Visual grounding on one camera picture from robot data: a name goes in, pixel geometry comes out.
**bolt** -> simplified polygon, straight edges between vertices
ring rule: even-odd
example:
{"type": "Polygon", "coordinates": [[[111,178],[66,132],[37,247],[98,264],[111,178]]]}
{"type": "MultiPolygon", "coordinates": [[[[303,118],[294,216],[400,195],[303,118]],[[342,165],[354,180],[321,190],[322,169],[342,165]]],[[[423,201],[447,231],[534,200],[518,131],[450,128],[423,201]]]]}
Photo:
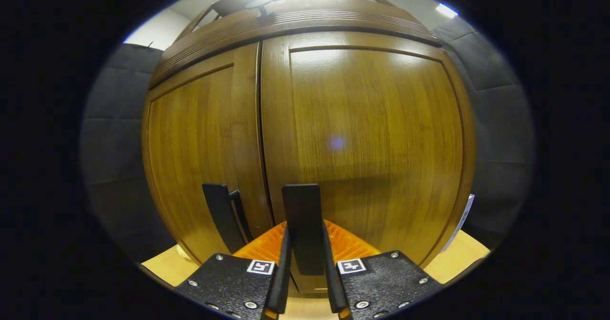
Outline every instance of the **bolt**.
{"type": "Polygon", "coordinates": [[[360,302],[356,303],[356,308],[363,309],[363,308],[368,307],[369,304],[370,303],[368,303],[368,301],[360,301],[360,302]]]}
{"type": "Polygon", "coordinates": [[[244,306],[246,306],[246,308],[249,308],[249,309],[257,309],[257,307],[259,307],[259,305],[257,305],[256,303],[253,303],[252,301],[245,302],[244,306]]]}

